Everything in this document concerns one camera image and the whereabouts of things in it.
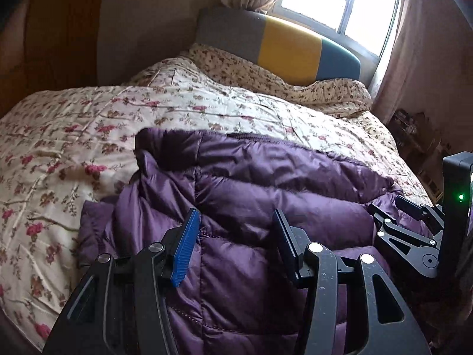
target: upholstered headboard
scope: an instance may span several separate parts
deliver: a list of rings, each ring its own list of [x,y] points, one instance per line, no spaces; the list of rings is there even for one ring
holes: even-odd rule
[[[204,9],[195,42],[249,60],[288,84],[359,79],[360,61],[347,49],[302,26],[256,12]]]

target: pink wall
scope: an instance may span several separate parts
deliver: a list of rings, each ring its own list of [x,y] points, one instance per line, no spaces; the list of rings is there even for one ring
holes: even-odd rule
[[[220,0],[102,0],[97,41],[99,85],[120,84],[195,38],[199,10]]]
[[[419,0],[422,22],[399,105],[425,112],[455,150],[473,150],[473,30],[453,0]]]

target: bolt head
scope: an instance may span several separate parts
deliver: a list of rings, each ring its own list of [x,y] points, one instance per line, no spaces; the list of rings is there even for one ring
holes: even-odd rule
[[[323,245],[320,243],[310,243],[308,247],[309,247],[309,251],[315,254],[323,251]]]
[[[161,252],[163,249],[164,249],[164,245],[162,245],[161,243],[157,242],[157,243],[153,243],[151,244],[148,249],[151,251],[151,252],[154,252],[154,253],[157,253],[157,252]]]
[[[102,254],[102,255],[99,255],[97,260],[99,263],[107,263],[108,261],[110,261],[110,254]]]
[[[366,264],[373,264],[375,262],[375,258],[370,254],[363,254],[361,255],[361,261]]]

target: floral bedspread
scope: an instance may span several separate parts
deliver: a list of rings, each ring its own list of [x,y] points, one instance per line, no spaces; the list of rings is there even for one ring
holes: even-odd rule
[[[127,85],[25,98],[0,119],[0,306],[43,347],[78,281],[74,255],[82,204],[121,191],[137,170],[134,136],[144,127],[294,141],[358,159],[392,176],[413,201],[429,204],[369,107],[358,82],[292,87],[199,45]]]

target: purple down jacket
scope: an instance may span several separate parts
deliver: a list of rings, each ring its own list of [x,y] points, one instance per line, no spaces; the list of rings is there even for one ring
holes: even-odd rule
[[[86,202],[79,263],[100,253],[129,256],[180,225],[190,207],[202,213],[186,279],[166,300],[180,354],[291,354],[305,292],[285,276],[271,220],[276,208],[311,241],[357,258],[372,254],[378,205],[409,229],[425,225],[398,211],[401,194],[357,161],[249,134],[143,129],[139,171],[113,199]],[[335,354],[344,352],[346,292],[340,286]]]

